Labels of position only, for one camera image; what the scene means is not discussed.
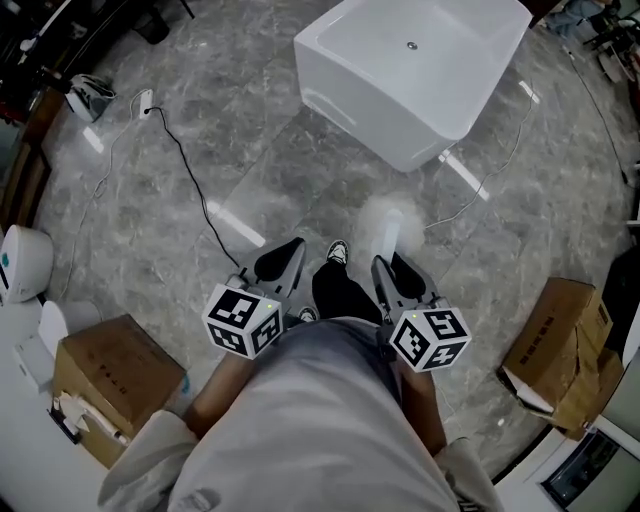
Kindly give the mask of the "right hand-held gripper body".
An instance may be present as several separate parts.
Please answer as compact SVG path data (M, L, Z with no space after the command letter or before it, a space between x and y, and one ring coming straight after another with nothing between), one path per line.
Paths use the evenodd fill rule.
M452 366L468 344L471 332L459 308L440 295L424 300L383 301L383 356L404 361L416 373Z

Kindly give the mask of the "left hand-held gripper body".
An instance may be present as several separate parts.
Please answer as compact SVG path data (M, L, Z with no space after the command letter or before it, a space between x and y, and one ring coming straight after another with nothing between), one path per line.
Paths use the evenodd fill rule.
M296 324L289 297L256 283L247 267L218 283L202 313L210 342L245 359L255 359Z

